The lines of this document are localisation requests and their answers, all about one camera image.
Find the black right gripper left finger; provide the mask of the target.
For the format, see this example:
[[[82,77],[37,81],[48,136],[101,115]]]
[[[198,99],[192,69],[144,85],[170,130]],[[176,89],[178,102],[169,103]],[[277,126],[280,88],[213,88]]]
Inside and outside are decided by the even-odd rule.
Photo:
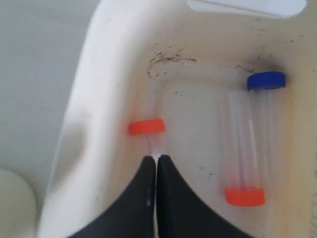
[[[142,159],[123,193],[100,216],[72,238],[153,238],[156,164]]]

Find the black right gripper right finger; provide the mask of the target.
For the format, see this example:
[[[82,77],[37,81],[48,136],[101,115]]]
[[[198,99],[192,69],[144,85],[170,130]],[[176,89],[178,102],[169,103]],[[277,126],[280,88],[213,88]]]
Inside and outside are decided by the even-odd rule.
[[[162,155],[157,165],[156,209],[160,238],[249,238],[190,188],[172,159]]]

